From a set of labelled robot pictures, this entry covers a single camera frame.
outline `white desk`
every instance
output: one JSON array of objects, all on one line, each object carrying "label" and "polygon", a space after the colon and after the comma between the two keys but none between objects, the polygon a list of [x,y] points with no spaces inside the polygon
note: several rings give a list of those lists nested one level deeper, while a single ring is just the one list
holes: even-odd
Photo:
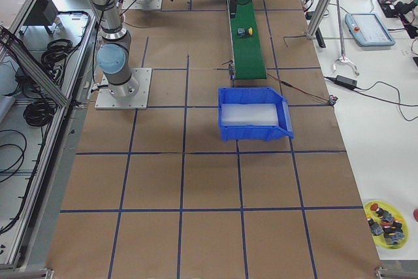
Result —
[{"label": "white desk", "polygon": [[[365,51],[354,40],[346,40],[347,55],[355,62],[360,76],[348,66],[331,73],[333,60],[340,55],[339,40],[326,40],[327,48],[317,47],[317,55],[325,76],[344,75],[368,88],[382,80],[401,92],[402,102],[418,104],[418,67],[410,52],[412,40],[397,40],[390,50]],[[399,250],[378,247],[380,259],[418,259],[418,223],[412,212],[418,207],[418,120],[406,122],[397,106],[358,95],[331,82],[330,94],[338,97],[336,117],[363,203],[381,199],[393,204],[403,214],[410,237]],[[370,95],[396,101],[389,87],[378,86]],[[418,108],[402,108],[408,117],[418,115]]]},{"label": "white desk", "polygon": [[[315,10],[318,0],[314,0],[313,6],[309,9],[310,11]],[[336,0],[331,0],[330,3],[336,4]],[[383,12],[380,9],[378,0],[340,0],[340,6],[346,9],[350,13],[366,13],[373,12],[376,13],[386,25],[388,29],[399,29],[403,28],[402,23],[399,19],[396,18],[386,18]],[[328,6],[329,15],[324,17],[319,25],[319,28],[322,32],[322,36],[326,39],[337,39],[340,38],[340,33],[338,30],[338,16],[336,5]],[[346,13],[341,10],[342,16],[342,25],[344,30],[344,38],[351,39],[346,23],[344,22],[344,16]],[[409,36],[406,32],[394,32],[391,33],[393,38],[396,39],[408,39]]]}]

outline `conveyor belt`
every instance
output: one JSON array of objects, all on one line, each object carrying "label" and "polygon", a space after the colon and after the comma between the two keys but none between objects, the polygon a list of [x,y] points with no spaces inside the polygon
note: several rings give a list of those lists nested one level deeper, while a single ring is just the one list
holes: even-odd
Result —
[{"label": "conveyor belt", "polygon": [[[252,0],[238,0],[236,17],[231,21],[231,37],[233,42],[235,79],[255,80],[266,78],[266,67],[261,52],[259,32],[255,20]],[[246,38],[238,36],[238,28],[253,29],[253,35]]]}]

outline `grid floor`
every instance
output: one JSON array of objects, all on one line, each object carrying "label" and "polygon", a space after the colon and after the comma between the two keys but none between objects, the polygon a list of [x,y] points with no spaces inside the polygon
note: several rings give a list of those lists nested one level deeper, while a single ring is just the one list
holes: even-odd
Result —
[{"label": "grid floor", "polygon": [[[299,0],[254,0],[273,76],[328,97]],[[67,278],[374,278],[378,256],[331,107],[268,80],[295,139],[222,142],[225,0],[127,13],[149,108],[91,102],[47,266]]]}]

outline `metal base plate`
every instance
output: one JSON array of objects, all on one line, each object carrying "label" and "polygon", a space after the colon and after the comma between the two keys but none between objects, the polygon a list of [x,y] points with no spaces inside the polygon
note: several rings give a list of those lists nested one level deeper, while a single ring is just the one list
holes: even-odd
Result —
[{"label": "metal base plate", "polygon": [[[135,0],[123,0],[122,10],[125,10]],[[152,0],[149,3],[134,3],[129,9],[145,10],[145,11],[157,11],[161,10],[163,0]]]},{"label": "metal base plate", "polygon": [[[146,109],[151,84],[151,68],[132,68],[132,75],[139,82],[139,91],[134,96],[116,98],[107,88],[99,90],[95,108],[98,110]],[[103,76],[102,85],[108,84]]]}]

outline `small parts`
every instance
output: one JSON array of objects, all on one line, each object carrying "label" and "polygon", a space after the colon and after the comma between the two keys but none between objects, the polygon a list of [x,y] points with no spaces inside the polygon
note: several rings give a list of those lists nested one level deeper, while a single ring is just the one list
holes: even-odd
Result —
[{"label": "small parts", "polygon": [[387,210],[380,208],[379,204],[374,203],[372,206],[370,206],[370,209],[376,212],[378,217],[381,218],[383,222],[389,222],[389,223],[393,222],[392,214],[388,212]]},{"label": "small parts", "polygon": [[405,239],[405,234],[402,230],[402,223],[395,219],[390,212],[379,207],[379,204],[374,203],[370,206],[370,210],[376,213],[380,223],[375,222],[371,217],[367,217],[370,231],[374,236],[383,234],[385,242],[389,246],[400,244],[401,240]]},{"label": "small parts", "polygon": [[236,32],[238,33],[238,37],[241,39],[246,39],[247,37],[253,36],[253,28],[249,27],[244,29],[243,27],[239,27]]},{"label": "small parts", "polygon": [[338,97],[334,95],[329,95],[329,105],[334,106],[337,103]]},{"label": "small parts", "polygon": [[382,227],[375,222],[372,218],[367,218],[368,226],[373,235],[381,235],[383,233]]}]

